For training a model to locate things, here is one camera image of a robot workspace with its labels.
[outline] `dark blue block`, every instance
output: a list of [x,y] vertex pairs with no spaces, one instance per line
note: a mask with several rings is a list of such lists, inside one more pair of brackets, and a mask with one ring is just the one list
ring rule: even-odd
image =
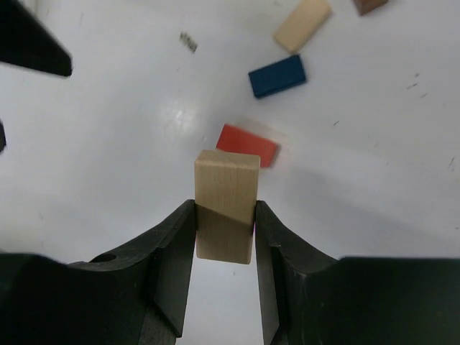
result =
[[249,72],[255,98],[263,98],[274,93],[307,82],[299,55]]

